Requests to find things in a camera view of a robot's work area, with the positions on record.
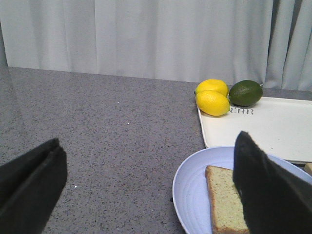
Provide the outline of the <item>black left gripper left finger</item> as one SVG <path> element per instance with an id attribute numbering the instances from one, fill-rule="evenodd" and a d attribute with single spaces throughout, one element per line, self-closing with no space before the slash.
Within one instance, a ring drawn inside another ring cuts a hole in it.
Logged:
<path id="1" fill-rule="evenodd" d="M 67 155 L 57 138 L 0 168 L 0 232 L 40 234 L 67 181 Z"/>

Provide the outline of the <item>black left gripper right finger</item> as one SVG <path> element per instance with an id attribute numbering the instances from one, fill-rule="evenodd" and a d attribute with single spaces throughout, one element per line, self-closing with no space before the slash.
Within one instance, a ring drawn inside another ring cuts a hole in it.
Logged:
<path id="1" fill-rule="evenodd" d="M 312 185 L 270 160 L 244 131 L 234 146 L 233 182 L 250 233 L 312 232 Z"/>

